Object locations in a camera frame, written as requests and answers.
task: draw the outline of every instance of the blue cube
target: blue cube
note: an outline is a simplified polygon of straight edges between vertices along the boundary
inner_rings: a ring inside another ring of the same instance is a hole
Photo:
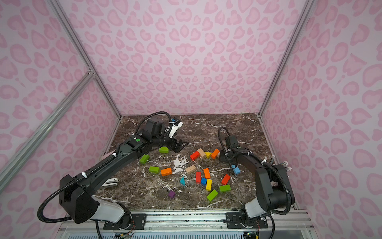
[[[235,165],[231,164],[231,168],[233,170],[233,172],[235,173],[235,175],[238,175],[240,173],[240,169],[239,169],[239,166],[237,166],[236,168],[234,168]]]
[[[207,185],[207,179],[202,178],[202,180],[200,181],[200,184],[203,186],[206,186]]]

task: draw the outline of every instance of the blue block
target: blue block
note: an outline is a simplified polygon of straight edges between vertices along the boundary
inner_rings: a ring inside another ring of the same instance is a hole
[[[207,179],[202,178],[202,180],[200,181],[200,184],[203,186],[206,186],[207,185]]]
[[[236,167],[234,169],[234,167],[235,167],[235,165],[231,164],[231,168],[232,168],[233,172],[235,173],[235,175],[238,175],[240,173],[240,169],[239,169],[239,167]]]
[[[182,179],[180,180],[180,184],[186,186],[186,181],[184,177],[182,177]]]

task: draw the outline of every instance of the aluminum frame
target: aluminum frame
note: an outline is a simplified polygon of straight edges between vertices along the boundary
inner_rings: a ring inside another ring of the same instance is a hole
[[[146,213],[145,230],[142,232],[195,232],[195,231],[255,231],[254,229],[228,229],[223,223],[225,214],[238,212],[230,209],[183,209],[183,210],[131,210],[131,213]],[[306,210],[291,210],[287,215],[273,216],[275,229],[314,231],[312,221]],[[104,231],[104,222],[100,222],[101,232],[123,232],[123,230]],[[262,231],[272,230],[272,222],[268,220],[269,227]],[[73,221],[63,222],[58,234],[94,233],[96,228],[93,221],[76,224]]]
[[[80,38],[78,37],[78,35],[74,31],[74,28],[73,28],[72,24],[70,23],[69,18],[66,15],[64,9],[62,8],[61,4],[59,3],[58,0],[47,0],[47,2],[49,3],[49,5],[52,8],[55,15],[57,16],[59,22],[61,23],[61,25],[63,26],[64,30],[66,31],[68,37],[72,41],[74,47],[78,51],[82,61],[85,63],[85,65],[87,65],[89,70],[92,70],[95,73],[96,82],[97,82],[99,88],[101,89],[103,95],[105,96],[106,100],[108,101],[110,106],[113,108],[115,114],[117,115],[118,118],[121,117],[121,112],[119,111],[113,98],[111,97],[111,95],[107,91],[104,83],[102,82],[102,80],[101,80],[101,78],[97,72],[97,69],[94,67],[92,61],[90,60],[89,55],[87,54],[84,46],[82,45]]]
[[[260,107],[259,115],[260,117],[265,112],[268,103],[272,97],[273,92],[275,91],[275,88],[280,81],[280,78],[282,76],[282,73],[285,69],[285,67],[288,64],[288,61],[293,54],[293,50],[295,49],[295,46],[298,42],[298,39],[300,38],[303,29],[305,28],[306,23],[308,22],[308,19],[310,15],[312,14],[314,7],[317,3],[317,0],[306,0],[305,5],[301,11],[300,17],[298,19],[298,22],[293,30],[292,36],[288,42],[288,45],[286,46],[285,52],[283,54],[283,57],[281,58],[280,64],[278,65],[276,69],[276,74],[272,79],[271,85],[269,86],[269,89],[267,91],[267,94],[265,95],[265,99],[263,104]]]
[[[41,145],[50,131],[65,115],[67,110],[72,106],[92,79],[95,79],[94,73],[92,71],[87,72],[76,87],[61,101],[61,103],[46,118],[46,120],[42,122],[42,124],[34,132],[33,136],[30,137],[24,144],[22,149],[20,149],[10,159],[10,162],[0,174],[0,193],[3,192],[14,176],[16,176],[16,174],[22,169],[29,157]]]

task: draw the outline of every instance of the green block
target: green block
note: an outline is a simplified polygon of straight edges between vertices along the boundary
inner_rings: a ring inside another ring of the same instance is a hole
[[[144,154],[139,161],[141,164],[145,164],[149,158],[150,156],[148,154]]]
[[[220,186],[219,189],[220,189],[220,192],[228,192],[228,191],[231,191],[231,186],[227,184],[227,185]]]
[[[214,189],[208,196],[207,196],[207,199],[209,201],[212,201],[216,196],[217,196],[217,191]]]
[[[160,149],[159,149],[159,152],[160,153],[168,153],[170,150],[168,149],[168,147],[161,147]]]
[[[159,167],[150,166],[149,172],[153,172],[155,174],[158,174],[159,173]]]

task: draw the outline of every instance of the metal bar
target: metal bar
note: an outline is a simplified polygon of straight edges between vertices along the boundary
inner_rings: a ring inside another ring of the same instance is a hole
[[[84,63],[88,66],[89,70],[92,70],[96,74],[96,81],[98,83],[98,86],[100,87],[103,95],[105,96],[106,100],[109,102],[110,106],[113,108],[115,114],[118,117],[121,117],[121,112],[118,110],[117,105],[115,104],[114,100],[110,96],[109,92],[106,90],[106,87],[104,83],[102,82],[97,69],[93,65],[92,61],[90,60],[89,55],[87,54],[84,46],[82,45],[80,38],[76,34],[73,26],[71,25],[68,16],[66,15],[64,9],[62,8],[61,4],[58,0],[47,0],[49,5],[51,6],[53,12],[56,14],[58,20],[60,21],[61,25],[63,26],[64,30],[66,31],[68,37],[72,41],[74,47],[77,49],[80,57],[84,61]]]
[[[61,103],[40,125],[40,127],[38,127],[33,136],[24,144],[23,148],[11,158],[10,163],[0,174],[0,193],[3,192],[8,183],[11,182],[13,177],[21,170],[29,157],[48,136],[49,132],[65,115],[67,110],[76,101],[77,97],[87,87],[91,79],[94,79],[94,74],[92,71],[89,71],[76,85],[76,87],[61,101]]]
[[[300,38],[303,29],[309,19],[309,16],[313,12],[314,6],[316,5],[317,0],[306,0],[305,5],[301,11],[300,18],[298,19],[298,22],[293,30],[292,36],[288,42],[288,45],[285,49],[285,52],[283,54],[283,57],[281,58],[280,64],[277,67],[276,74],[272,79],[272,83],[267,91],[267,94],[265,95],[265,100],[263,104],[260,107],[259,115],[260,117],[263,115],[265,109],[267,108],[267,105],[270,101],[270,98],[274,92],[274,89],[277,86],[277,83],[279,82],[281,75],[288,63],[288,60],[290,56],[293,54],[293,50],[298,42],[298,39]]]
[[[115,127],[114,127],[114,130],[113,130],[113,133],[112,133],[112,135],[110,136],[110,138],[108,139],[108,142],[107,142],[107,144],[106,144],[106,146],[105,146],[105,148],[104,148],[104,150],[103,150],[103,152],[102,152],[102,155],[106,154],[106,153],[109,151],[110,146],[111,146],[112,143],[113,143],[115,134],[117,133],[117,130],[118,130],[118,127],[119,127],[121,121],[122,121],[122,117],[120,117],[120,118],[117,120],[117,122],[115,123]]]

